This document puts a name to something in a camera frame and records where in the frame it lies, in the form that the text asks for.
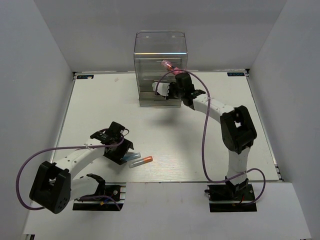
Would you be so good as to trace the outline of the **orange highlighter marker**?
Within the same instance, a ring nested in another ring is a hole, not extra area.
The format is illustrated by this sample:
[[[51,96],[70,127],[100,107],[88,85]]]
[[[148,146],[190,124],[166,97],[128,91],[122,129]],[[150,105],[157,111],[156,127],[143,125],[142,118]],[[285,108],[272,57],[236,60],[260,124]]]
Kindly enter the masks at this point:
[[[135,168],[135,167],[150,163],[152,161],[153,161],[153,157],[152,156],[148,156],[148,157],[145,157],[145,158],[142,158],[142,159],[139,159],[139,160],[135,160],[135,161],[131,162],[128,166],[129,166],[129,168],[132,169],[132,168]]]

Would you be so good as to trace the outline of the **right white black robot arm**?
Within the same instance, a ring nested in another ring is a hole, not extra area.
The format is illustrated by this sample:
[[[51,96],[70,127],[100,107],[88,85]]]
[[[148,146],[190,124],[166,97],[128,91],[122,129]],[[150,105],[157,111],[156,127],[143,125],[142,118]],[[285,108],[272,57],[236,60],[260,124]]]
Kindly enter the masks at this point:
[[[201,161],[205,169],[205,141],[209,119],[220,124],[221,137],[228,149],[228,170],[225,179],[226,195],[236,200],[244,193],[248,185],[247,163],[251,147],[257,138],[257,131],[247,107],[232,107],[211,97],[208,88],[195,89],[192,83],[194,74],[186,70],[171,70],[175,82],[168,85],[164,96],[179,99],[190,109],[205,114]]]

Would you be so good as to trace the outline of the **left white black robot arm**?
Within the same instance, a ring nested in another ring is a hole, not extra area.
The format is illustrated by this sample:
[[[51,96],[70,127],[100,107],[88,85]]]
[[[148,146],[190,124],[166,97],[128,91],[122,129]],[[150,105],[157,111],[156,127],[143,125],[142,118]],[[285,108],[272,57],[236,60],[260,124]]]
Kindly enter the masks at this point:
[[[119,165],[123,157],[134,148],[124,132],[123,125],[112,122],[108,128],[98,130],[67,156],[54,162],[44,161],[38,167],[29,198],[54,214],[60,213],[70,201],[98,201],[111,199],[106,194],[106,181],[94,173],[80,172],[94,160],[105,157]]]

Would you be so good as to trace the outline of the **clear plastic drawer organizer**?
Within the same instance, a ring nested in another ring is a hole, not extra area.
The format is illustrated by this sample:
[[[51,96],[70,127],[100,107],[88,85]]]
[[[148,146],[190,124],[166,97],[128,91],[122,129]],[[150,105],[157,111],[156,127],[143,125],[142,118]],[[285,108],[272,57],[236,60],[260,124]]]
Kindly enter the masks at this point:
[[[188,50],[186,36],[177,30],[141,30],[135,35],[134,68],[138,89],[138,100],[141,107],[180,107],[178,99],[165,99],[156,95],[153,84],[175,82],[172,74],[162,65],[169,61],[174,67],[186,69]]]

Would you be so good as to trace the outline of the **blue highlighter marker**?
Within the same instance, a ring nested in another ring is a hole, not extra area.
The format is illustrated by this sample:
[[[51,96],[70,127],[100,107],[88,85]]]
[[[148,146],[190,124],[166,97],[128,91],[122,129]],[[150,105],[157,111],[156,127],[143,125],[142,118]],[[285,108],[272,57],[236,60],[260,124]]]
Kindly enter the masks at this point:
[[[132,160],[135,160],[135,159],[139,159],[140,157],[141,157],[141,154],[139,152],[137,152],[137,153],[128,153],[122,158],[122,160],[125,161],[125,162],[128,162],[128,161],[132,161]]]

